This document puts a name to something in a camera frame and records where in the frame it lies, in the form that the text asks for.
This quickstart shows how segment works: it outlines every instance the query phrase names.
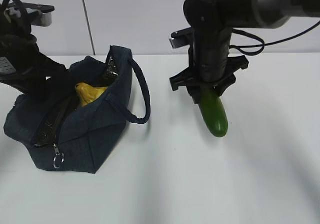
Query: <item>yellow object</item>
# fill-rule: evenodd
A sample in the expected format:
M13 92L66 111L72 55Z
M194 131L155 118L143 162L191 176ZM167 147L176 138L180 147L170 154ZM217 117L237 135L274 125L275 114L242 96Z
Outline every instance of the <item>yellow object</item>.
M77 92L80 98L80 104L83 107L99 98L107 88L108 87L92 87L86 83L77 83L75 91Z

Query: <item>white wall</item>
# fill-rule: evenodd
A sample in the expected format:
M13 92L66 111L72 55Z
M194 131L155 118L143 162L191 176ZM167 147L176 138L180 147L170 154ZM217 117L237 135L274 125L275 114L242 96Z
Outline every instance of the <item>white wall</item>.
M52 25L32 27L40 50L47 55L92 55L82 0L21 0L53 5Z
M109 44L129 47L136 54L186 53L172 50L169 35L188 27L183 15L184 0L85 0L97 54L105 54ZM254 30L266 41L299 33L317 20L294 18L277 30ZM268 47L266 52L319 52L320 28L297 40ZM254 43L235 36L237 44Z
M82 0L22 0L54 5L53 24L33 27L40 49L48 55L92 55ZM121 45L134 54L186 53L171 49L169 35L188 27L183 15L184 0L84 0L95 52L105 55L109 45ZM266 41L297 34L318 19L292 18L277 30L250 30ZM267 47L265 52L320 52L320 28L287 43ZM254 41L234 36L232 43Z

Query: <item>black cable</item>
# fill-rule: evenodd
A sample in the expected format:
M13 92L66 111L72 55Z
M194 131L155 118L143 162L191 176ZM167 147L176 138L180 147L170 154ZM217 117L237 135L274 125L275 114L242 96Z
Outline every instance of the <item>black cable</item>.
M237 46L237 45L230 45L230 49L236 49L238 50L239 52L241 52L242 54L244 55L249 55L249 56L254 56L254 55L258 55L260 54L265 48L265 42L262 38L256 36L256 35L253 35L251 33L248 33L246 31L242 31L242 30L236 30L236 29L232 29L232 33L234 34L237 34L237 35L242 35L242 36L245 36L245 37L248 37L248 38L251 38L251 39L254 39L254 40L257 40L259 42L261 42L261 45L259 45L259 47L261 47L259 50L257 51L253 51L253 52L248 52L248 51L244 51L242 50L241 46Z
M313 29L315 29L319 25L320 25L320 21L317 22L315 25L311 26L310 28L306 29L305 31L303 31L303 32L301 32L301 33L299 33L297 35L291 36L289 38L282 39L282 40L278 40L278 41L274 41L274 42L270 42L270 43L266 43L266 44L261 44L261 45L243 45L243 46L237 46L237 47L243 49L243 48L257 48L257 47L262 47L262 46L264 47L264 46L280 44L280 43L283 43L283 42L298 38L298 37L300 37L302 35L305 35L306 33L310 32Z

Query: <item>blue denim bag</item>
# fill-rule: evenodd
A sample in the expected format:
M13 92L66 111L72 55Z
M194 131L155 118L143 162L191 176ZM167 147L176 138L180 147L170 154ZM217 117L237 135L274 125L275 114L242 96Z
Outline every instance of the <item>blue denim bag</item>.
M93 102L79 107L75 85L99 85L111 63L117 76ZM146 114L137 118L127 109L132 69L140 84ZM21 142L39 169L95 173L115 147L126 122L144 124L150 117L150 97L144 75L131 50L111 46L106 63L91 57L74 63L68 75L46 81L48 97L17 97L6 117L4 131Z

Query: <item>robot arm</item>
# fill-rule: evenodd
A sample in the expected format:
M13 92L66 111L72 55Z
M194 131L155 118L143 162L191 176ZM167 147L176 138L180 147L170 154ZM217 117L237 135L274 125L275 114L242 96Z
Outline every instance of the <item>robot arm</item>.
M46 77L66 68L43 55L31 25L49 26L53 6L3 0L0 5L0 82L36 98L46 94Z
M186 0L184 15L191 28L171 35L173 48L190 45L189 67L170 78L173 90L186 86L195 104L199 104L203 118L216 136L224 136L228 129L223 105L211 113L204 109L218 106L219 96L236 82L234 72L248 67L245 56L228 57L231 34L242 34L264 41L249 33L233 28L278 28L290 17L320 17L320 0ZM250 54L237 48L242 53ZM221 123L215 121L217 112L224 116ZM217 126L224 129L213 131Z

